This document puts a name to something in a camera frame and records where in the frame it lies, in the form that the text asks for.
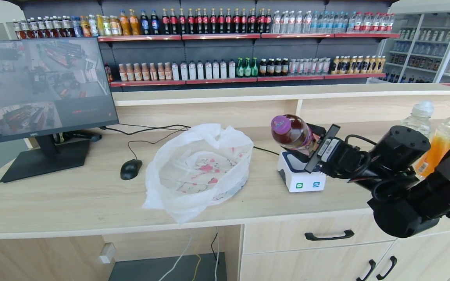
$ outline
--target white bottle cap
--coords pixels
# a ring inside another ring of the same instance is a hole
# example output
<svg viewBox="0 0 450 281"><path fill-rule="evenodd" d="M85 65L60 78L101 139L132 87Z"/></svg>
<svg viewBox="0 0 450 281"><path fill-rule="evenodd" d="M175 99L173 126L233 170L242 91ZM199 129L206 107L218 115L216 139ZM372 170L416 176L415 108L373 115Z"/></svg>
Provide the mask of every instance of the white bottle cap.
<svg viewBox="0 0 450 281"><path fill-rule="evenodd" d="M434 102L420 101L412 107L412 115L417 117L430 118L434 113Z"/></svg>

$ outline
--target plastic bag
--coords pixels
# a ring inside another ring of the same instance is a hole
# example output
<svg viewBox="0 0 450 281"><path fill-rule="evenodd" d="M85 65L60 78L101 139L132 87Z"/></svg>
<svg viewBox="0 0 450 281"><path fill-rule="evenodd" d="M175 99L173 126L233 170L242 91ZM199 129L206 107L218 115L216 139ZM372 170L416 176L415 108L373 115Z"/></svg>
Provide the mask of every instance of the plastic bag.
<svg viewBox="0 0 450 281"><path fill-rule="evenodd" d="M232 197L248 180L253 142L231 126L202 124L164 144L146 169L143 208L179 224Z"/></svg>

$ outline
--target white cable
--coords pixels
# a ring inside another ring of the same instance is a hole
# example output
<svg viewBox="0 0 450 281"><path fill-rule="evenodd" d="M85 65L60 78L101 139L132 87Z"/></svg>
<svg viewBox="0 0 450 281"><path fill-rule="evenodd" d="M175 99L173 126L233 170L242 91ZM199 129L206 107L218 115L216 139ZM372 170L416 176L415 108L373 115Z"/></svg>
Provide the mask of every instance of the white cable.
<svg viewBox="0 0 450 281"><path fill-rule="evenodd" d="M218 233L218 226L216 227L216 264L214 265L214 281L217 280L216 278L216 269L218 268L218 258L220 257L220 233Z"/></svg>
<svg viewBox="0 0 450 281"><path fill-rule="evenodd" d="M192 241L192 235L191 235L191 238L189 239L189 242L187 243L187 247L185 247L185 250L182 252L182 254L178 258L178 260L175 261L175 264L173 265L173 268L171 268L168 272L166 272L166 274L164 274L161 277L161 279L159 279L159 281L162 281L164 279L164 277L166 277L166 275L170 274L170 272L172 272L175 269L175 267L177 266L177 263L180 261L180 258L182 258L182 256L185 254L185 251L187 251L187 249L189 248L189 245L191 244L191 241Z"/></svg>

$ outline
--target black drawer handle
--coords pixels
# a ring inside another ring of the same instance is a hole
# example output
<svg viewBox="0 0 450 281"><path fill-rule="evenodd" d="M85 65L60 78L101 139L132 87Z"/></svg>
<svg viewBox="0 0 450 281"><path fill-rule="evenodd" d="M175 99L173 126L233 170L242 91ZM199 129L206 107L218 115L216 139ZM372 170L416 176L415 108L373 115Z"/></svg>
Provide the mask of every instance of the black drawer handle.
<svg viewBox="0 0 450 281"><path fill-rule="evenodd" d="M391 272L391 270L397 265L397 258L395 256L391 256L390 260L391 260L391 267L390 267L390 269L383 276L381 276L381 274L376 275L376 279L378 279L378 280L385 279L388 276L388 274Z"/></svg>
<svg viewBox="0 0 450 281"><path fill-rule="evenodd" d="M370 260L369 265L371 266L371 269L369 270L368 274L366 274L366 277L364 277L364 279L361 279L360 277L358 277L357 281L366 281L369 278L369 275L371 275L371 272L373 272L373 270L375 270L375 268L376 268L376 263L374 260Z"/></svg>
<svg viewBox="0 0 450 281"><path fill-rule="evenodd" d="M305 238L307 238L307 240L310 240L310 241L324 241L324 240L347 239L347 238L350 238L355 235L355 233L351 229L348 229L344 232L345 232L345 235L343 235L343 236L328 237L328 238L316 237L313 233L307 232L307 233L305 233Z"/></svg>

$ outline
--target refrigerator display case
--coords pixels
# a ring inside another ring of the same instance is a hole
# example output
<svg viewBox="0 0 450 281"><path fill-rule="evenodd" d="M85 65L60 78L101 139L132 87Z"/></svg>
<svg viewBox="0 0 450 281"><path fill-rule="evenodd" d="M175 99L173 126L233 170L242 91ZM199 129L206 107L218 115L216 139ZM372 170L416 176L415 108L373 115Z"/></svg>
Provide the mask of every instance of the refrigerator display case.
<svg viewBox="0 0 450 281"><path fill-rule="evenodd" d="M450 3L417 2L401 0L390 8L400 37L379 48L387 61L383 82L450 82Z"/></svg>

